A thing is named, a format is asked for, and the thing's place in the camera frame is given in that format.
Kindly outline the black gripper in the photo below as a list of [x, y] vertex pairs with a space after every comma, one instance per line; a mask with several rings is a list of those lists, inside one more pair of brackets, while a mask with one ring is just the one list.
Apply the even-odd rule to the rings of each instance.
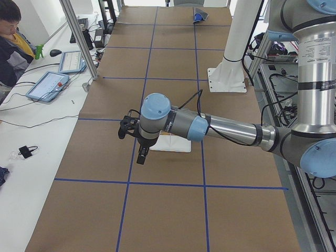
[[145, 162], [145, 159], [147, 157], [147, 154], [150, 150], [150, 147], [154, 146], [157, 143], [158, 139], [146, 139], [142, 136], [137, 138], [137, 142], [139, 143], [139, 152], [138, 152], [138, 157], [136, 160], [137, 164], [143, 165]]

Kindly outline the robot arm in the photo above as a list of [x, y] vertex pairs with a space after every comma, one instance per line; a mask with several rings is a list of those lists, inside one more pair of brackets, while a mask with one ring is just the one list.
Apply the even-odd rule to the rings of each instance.
[[335, 176], [335, 1], [272, 1], [270, 10], [270, 30], [291, 33], [299, 42], [295, 124], [288, 129], [200, 114], [152, 93], [135, 125], [137, 163], [166, 131], [197, 142], [212, 136], [258, 146], [313, 176]]

